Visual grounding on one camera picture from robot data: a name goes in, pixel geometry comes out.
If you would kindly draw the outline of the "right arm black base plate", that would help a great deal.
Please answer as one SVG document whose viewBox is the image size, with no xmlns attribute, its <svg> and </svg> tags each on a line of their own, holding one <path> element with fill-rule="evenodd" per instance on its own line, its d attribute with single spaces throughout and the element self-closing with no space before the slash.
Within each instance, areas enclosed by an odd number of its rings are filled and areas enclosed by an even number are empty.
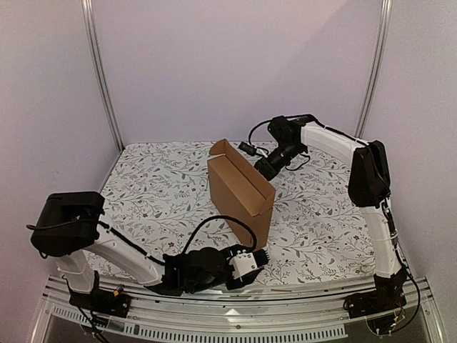
<svg viewBox="0 0 457 343">
<path fill-rule="evenodd" d="M 380 290 L 373 290 L 357 292 L 347 296 L 343 302 L 343 309 L 353 319 L 378 314 L 405 305 L 406 298 L 402 291 L 394 295 L 388 295 Z"/>
</svg>

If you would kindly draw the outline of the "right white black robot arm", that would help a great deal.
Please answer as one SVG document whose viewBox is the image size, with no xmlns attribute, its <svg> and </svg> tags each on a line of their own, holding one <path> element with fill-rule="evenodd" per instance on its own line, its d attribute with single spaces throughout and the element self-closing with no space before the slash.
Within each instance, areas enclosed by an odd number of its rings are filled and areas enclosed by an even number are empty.
<svg viewBox="0 0 457 343">
<path fill-rule="evenodd" d="M 311 114 L 276 116 L 264 122 L 277 147 L 255 169 L 269 181 L 309 147 L 320 149 L 349 167 L 348 196 L 367 223 L 375 256 L 375 287 L 369 305 L 385 311 L 402 292 L 408 277 L 397 252 L 398 232 L 391 212 L 391 179 L 385 146 L 364 141 L 322 124 Z"/>
</svg>

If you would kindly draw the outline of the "brown cardboard box sheet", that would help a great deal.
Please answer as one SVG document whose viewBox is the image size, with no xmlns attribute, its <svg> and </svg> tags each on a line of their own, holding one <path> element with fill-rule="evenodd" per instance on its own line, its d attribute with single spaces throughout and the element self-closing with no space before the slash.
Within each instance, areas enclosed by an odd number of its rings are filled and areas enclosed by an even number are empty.
<svg viewBox="0 0 457 343">
<path fill-rule="evenodd" d="M 239 224 L 229 221 L 232 232 L 244 246 L 257 250 L 267 245 L 273 205 L 274 187 L 247 161 L 228 140 L 216 142 L 209 150 L 207 161 L 211 201 L 221 215 L 243 222 L 256 235 L 252 236 Z"/>
</svg>

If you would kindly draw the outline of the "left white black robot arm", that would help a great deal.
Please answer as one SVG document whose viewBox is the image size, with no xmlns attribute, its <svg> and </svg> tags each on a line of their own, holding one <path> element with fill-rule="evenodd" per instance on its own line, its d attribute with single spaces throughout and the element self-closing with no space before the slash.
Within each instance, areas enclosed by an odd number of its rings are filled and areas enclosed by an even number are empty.
<svg viewBox="0 0 457 343">
<path fill-rule="evenodd" d="M 85 253 L 92 252 L 133 276 L 144 288 L 167 297 L 195 294 L 219 285 L 228 290 L 252 284 L 269 262 L 256 243 L 217 250 L 185 246 L 176 255 L 157 259 L 114 226 L 97 192 L 50 194 L 36 224 L 31 243 L 42 258 L 53 257 L 69 286 L 70 304 L 89 311 L 126 317 L 131 297 L 122 286 L 101 289 L 99 273 Z"/>
</svg>

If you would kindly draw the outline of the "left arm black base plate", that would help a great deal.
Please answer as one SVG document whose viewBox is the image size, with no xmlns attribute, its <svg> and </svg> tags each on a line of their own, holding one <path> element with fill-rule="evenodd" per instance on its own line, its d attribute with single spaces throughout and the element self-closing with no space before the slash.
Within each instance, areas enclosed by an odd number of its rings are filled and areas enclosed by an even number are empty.
<svg viewBox="0 0 457 343">
<path fill-rule="evenodd" d="M 102 289 L 95 289 L 88 294 L 75 292 L 72 289 L 69 292 L 71 305 L 120 318 L 127 317 L 132 301 L 132 297 L 127 294 L 115 295 L 114 291 Z"/>
</svg>

